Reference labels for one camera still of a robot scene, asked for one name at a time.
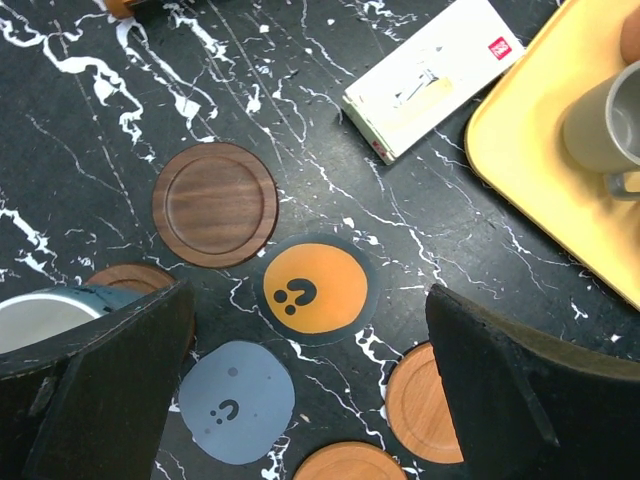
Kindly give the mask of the pink grey mug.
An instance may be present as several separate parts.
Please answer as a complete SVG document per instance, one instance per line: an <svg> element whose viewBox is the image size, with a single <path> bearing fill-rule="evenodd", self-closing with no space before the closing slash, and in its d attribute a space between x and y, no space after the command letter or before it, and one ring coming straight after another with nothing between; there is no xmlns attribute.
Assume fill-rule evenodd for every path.
<svg viewBox="0 0 640 480"><path fill-rule="evenodd" d="M625 19L620 34L620 54L627 64L640 59L640 8Z"/></svg>

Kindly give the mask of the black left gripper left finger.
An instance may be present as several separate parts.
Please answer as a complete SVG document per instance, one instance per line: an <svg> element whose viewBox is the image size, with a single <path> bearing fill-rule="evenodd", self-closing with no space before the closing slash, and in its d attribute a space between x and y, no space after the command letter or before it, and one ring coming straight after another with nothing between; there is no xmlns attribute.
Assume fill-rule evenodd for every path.
<svg viewBox="0 0 640 480"><path fill-rule="evenodd" d="M96 353L79 327L1 353L5 479L147 479L176 376Z"/></svg>

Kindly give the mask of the light wooden ridged coaster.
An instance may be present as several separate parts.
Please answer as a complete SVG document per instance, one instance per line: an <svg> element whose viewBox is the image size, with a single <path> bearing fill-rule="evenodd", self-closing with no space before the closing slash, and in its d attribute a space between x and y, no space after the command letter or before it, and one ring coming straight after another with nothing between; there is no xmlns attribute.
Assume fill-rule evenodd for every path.
<svg viewBox="0 0 640 480"><path fill-rule="evenodd" d="M431 344L413 348L393 369L385 409L392 432L412 454L438 464L463 461Z"/></svg>

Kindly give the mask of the plain orange wooden coaster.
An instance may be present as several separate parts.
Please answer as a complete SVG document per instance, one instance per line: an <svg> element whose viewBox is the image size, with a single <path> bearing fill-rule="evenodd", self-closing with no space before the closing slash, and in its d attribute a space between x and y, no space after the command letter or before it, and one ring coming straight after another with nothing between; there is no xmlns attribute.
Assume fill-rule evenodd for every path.
<svg viewBox="0 0 640 480"><path fill-rule="evenodd" d="M295 480L406 480L402 467L385 451L364 442L338 442L303 461Z"/></svg>

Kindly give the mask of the blue paper coaster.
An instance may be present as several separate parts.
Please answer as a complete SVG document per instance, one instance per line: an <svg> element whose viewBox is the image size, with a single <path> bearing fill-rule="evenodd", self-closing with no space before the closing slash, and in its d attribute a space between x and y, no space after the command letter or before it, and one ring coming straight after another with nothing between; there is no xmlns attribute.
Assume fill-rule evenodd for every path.
<svg viewBox="0 0 640 480"><path fill-rule="evenodd" d="M295 389L265 347L227 342L201 358L181 382L178 404L195 443L229 465L265 456L289 425Z"/></svg>

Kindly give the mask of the large blue mug back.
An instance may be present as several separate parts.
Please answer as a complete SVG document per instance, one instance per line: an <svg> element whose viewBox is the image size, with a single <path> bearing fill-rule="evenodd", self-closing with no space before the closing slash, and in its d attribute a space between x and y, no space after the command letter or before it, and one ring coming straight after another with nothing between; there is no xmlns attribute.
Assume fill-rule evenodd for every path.
<svg viewBox="0 0 640 480"><path fill-rule="evenodd" d="M36 344L121 309L141 293L111 286L64 286L1 302L1 353Z"/></svg>

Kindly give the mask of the orange black paper coaster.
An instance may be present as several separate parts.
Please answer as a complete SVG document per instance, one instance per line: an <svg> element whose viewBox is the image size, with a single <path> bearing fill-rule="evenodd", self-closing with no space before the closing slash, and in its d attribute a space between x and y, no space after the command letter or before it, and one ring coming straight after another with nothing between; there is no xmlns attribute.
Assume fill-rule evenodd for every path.
<svg viewBox="0 0 640 480"><path fill-rule="evenodd" d="M276 333L309 346L336 343L366 326L381 291L377 270L336 235L293 235L269 249L254 281L260 313Z"/></svg>

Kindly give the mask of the dark walnut coaster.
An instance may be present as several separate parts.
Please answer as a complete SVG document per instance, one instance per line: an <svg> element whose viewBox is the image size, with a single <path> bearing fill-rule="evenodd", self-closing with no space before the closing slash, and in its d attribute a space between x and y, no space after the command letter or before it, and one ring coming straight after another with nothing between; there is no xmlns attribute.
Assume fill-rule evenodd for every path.
<svg viewBox="0 0 640 480"><path fill-rule="evenodd" d="M72 299L82 317L76 353L178 374L194 330L193 292L187 283L155 267L123 264L74 288Z"/></svg>
<svg viewBox="0 0 640 480"><path fill-rule="evenodd" d="M267 243L278 218L276 182L258 156L226 142L175 155L152 194L159 236L177 256L206 268L227 268Z"/></svg>

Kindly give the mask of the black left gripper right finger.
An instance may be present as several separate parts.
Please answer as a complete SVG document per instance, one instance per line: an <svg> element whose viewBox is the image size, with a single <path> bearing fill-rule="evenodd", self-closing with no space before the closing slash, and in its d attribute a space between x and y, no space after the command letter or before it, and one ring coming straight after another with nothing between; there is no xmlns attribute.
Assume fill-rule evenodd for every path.
<svg viewBox="0 0 640 480"><path fill-rule="evenodd" d="M430 343L474 479L636 479L639 365L512 322L441 285Z"/></svg>

